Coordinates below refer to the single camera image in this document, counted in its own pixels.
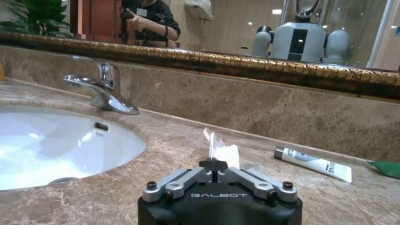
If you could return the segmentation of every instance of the green leaves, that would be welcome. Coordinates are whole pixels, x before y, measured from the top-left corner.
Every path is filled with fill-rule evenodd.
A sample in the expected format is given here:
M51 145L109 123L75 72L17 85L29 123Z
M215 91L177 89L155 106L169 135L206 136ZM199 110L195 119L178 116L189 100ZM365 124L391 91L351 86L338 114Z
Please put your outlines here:
M46 36L73 37L62 29L70 30L65 22L67 5L61 0L6 0L7 9L17 19L0 22L0 30L41 34Z
M400 163L369 162L374 165L381 173L389 177L400 179Z

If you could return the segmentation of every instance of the toothpaste tube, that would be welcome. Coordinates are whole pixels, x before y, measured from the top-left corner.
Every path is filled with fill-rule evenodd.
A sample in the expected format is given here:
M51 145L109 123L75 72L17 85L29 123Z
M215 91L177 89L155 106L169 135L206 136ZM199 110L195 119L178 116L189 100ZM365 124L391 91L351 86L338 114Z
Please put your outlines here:
M346 165L281 146L275 148L274 157L351 183L351 168Z

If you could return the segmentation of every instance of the sink drain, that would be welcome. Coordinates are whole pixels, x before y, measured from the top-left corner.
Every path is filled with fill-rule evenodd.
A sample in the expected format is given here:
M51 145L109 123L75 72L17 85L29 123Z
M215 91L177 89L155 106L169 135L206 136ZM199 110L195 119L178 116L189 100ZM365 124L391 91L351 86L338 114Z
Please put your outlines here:
M63 177L63 178L54 180L49 185L61 184L61 183L69 182L71 180L78 180L78 178L77 177Z

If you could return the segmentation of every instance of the faucet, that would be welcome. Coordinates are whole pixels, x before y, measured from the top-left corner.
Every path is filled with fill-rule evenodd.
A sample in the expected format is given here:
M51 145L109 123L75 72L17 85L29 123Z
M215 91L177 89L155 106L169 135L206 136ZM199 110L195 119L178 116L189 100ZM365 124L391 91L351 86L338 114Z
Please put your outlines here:
M121 71L107 62L83 56L73 56L77 60L91 60L97 63L99 80L87 76L66 75L65 81L75 87L89 88L97 96L91 105L129 115L138 115L139 109L121 95Z

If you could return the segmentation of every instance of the potted plant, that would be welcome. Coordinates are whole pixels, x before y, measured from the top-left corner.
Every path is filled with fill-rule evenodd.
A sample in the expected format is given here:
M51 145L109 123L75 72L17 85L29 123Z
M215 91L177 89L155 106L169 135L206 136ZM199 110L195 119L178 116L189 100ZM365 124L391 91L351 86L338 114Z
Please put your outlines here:
M62 5L62 0L6 0L6 3L15 18L0 22L2 31L73 37L71 25L65 22L67 5Z

